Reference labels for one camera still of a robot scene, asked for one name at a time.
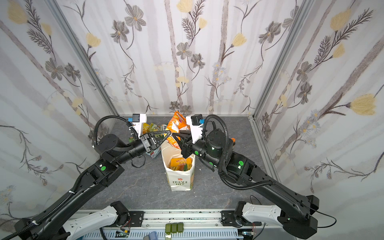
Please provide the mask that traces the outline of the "green Fox's candy bag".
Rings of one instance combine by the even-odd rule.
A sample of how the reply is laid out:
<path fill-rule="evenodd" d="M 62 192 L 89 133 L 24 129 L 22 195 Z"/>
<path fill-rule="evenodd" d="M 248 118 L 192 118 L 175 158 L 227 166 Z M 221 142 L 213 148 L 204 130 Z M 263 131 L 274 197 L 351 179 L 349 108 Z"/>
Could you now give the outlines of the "green Fox's candy bag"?
<path fill-rule="evenodd" d="M 156 125 L 154 123 L 150 124 L 149 132 L 161 132 L 164 130 L 163 125 Z"/>

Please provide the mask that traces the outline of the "white paper shopping bag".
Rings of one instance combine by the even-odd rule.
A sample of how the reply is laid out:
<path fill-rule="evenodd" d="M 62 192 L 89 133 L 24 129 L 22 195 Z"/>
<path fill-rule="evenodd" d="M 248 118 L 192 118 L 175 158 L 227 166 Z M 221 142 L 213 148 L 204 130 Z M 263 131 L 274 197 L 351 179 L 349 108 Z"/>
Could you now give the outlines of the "white paper shopping bag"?
<path fill-rule="evenodd" d="M 189 171 L 173 171 L 168 168 L 172 158 L 183 158 L 181 150 L 171 146 L 167 141 L 161 145 L 162 160 L 166 170 L 167 180 L 172 191 L 190 191 L 194 184 L 194 174 L 196 160 L 195 156 L 191 155 L 189 158 L 193 159 L 192 168 Z"/>

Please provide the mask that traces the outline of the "teal candy snack bag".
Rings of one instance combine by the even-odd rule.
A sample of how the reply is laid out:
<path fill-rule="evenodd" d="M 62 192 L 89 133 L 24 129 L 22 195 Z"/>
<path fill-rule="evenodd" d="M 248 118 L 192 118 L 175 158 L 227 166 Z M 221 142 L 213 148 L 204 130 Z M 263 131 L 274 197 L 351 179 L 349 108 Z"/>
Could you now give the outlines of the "teal candy snack bag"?
<path fill-rule="evenodd" d="M 156 149 L 156 150 L 154 150 L 154 151 L 151 151 L 150 153 L 149 153 L 149 156 L 152 158 L 152 159 L 154 159 L 154 158 L 156 158 L 157 156 L 158 156 L 158 154 L 161 152 L 161 148 L 158 148 L 158 149 Z"/>

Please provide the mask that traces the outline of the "yellow chips snack bag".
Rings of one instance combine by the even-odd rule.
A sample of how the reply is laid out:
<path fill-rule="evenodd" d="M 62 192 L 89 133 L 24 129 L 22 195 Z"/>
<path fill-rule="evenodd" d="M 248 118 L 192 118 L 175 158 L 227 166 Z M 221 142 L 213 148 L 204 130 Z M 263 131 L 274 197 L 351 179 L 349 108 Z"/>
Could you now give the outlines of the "yellow chips snack bag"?
<path fill-rule="evenodd" d="M 142 134 L 146 134 L 148 132 L 151 132 L 151 125 L 147 123 L 142 124 Z"/>

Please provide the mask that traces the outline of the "yellow orange snack bag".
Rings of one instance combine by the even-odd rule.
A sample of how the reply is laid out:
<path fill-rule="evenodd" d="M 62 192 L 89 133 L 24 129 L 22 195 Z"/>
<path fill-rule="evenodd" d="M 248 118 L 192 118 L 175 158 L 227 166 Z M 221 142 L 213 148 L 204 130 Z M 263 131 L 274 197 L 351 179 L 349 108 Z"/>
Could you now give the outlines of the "yellow orange snack bag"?
<path fill-rule="evenodd" d="M 168 166 L 169 169 L 173 171 L 182 171 L 186 172 L 192 168 L 193 159 L 192 158 L 172 158 Z"/>

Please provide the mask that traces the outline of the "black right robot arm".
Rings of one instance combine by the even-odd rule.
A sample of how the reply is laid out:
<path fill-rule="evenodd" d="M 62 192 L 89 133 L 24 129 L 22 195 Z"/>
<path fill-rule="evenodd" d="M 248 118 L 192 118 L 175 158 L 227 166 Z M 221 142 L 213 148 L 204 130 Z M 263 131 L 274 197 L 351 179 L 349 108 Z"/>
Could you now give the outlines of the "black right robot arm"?
<path fill-rule="evenodd" d="M 303 196 L 266 174 L 247 157 L 233 151 L 234 141 L 220 129 L 193 142 L 188 131 L 172 135 L 184 157 L 191 155 L 217 168 L 225 185 L 237 191 L 253 190 L 269 201 L 270 206 L 238 202 L 233 219 L 223 220 L 224 225 L 245 227 L 255 224 L 276 224 L 288 234 L 299 239 L 308 239 L 318 231 L 318 220 L 313 214 L 319 208 L 319 199 L 313 195 Z"/>

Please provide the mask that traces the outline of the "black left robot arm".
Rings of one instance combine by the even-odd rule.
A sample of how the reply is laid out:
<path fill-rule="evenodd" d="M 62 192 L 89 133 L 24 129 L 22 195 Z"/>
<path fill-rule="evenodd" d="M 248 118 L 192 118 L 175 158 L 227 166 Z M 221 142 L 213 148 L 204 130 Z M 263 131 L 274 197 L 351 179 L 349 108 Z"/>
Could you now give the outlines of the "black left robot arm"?
<path fill-rule="evenodd" d="M 85 203 L 110 186 L 123 172 L 123 163 L 156 150 L 171 136 L 170 131 L 149 132 L 131 143 L 124 143 L 113 134 L 104 136 L 94 145 L 100 158 L 76 179 L 73 187 L 45 211 L 15 225 L 16 232 L 7 240 L 67 240 L 72 236 L 65 223 Z"/>

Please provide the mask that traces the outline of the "blue object at bottom edge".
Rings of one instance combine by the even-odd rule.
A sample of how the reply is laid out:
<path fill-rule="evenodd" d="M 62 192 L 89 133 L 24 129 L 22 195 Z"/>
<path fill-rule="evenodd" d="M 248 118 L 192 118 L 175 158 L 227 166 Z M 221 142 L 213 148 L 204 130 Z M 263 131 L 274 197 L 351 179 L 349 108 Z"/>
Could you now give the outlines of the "blue object at bottom edge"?
<path fill-rule="evenodd" d="M 149 233 L 148 235 L 143 237 L 143 240 L 158 240 L 157 232 L 154 231 L 154 232 Z"/>

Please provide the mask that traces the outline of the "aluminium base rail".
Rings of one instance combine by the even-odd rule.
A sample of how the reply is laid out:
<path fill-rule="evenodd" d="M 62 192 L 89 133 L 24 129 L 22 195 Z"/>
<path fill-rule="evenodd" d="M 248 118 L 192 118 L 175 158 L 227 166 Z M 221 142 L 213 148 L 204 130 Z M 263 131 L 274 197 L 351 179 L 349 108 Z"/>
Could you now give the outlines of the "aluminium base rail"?
<path fill-rule="evenodd" d="M 78 211 L 63 228 L 68 240 L 293 240 L 279 223 L 279 211 L 268 207 L 249 220 L 236 210 L 130 210 L 117 224 L 112 207 Z"/>

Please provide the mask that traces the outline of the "green block on rail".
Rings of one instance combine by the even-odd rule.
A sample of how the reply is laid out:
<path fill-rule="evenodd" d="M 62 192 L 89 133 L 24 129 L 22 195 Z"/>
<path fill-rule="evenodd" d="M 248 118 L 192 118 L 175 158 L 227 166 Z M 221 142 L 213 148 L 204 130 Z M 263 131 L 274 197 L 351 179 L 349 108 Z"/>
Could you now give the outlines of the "green block on rail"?
<path fill-rule="evenodd" d="M 184 223 L 168 223 L 165 226 L 166 235 L 183 233 L 184 232 Z"/>

